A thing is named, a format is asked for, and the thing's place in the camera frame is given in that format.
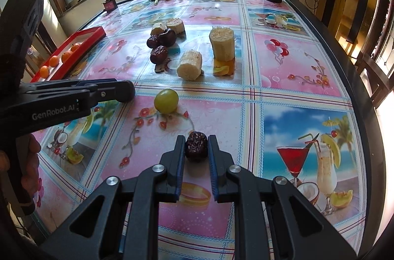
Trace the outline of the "left hand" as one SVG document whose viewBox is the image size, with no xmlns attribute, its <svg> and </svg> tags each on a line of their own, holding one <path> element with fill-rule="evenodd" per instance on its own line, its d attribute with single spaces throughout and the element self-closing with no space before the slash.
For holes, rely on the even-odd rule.
<svg viewBox="0 0 394 260">
<path fill-rule="evenodd" d="M 38 153 L 41 151 L 41 145 L 35 136 L 29 134 L 29 146 L 26 158 L 25 174 L 21 178 L 21 185 L 29 193 L 31 198 L 39 190 L 39 158 Z"/>
</svg>

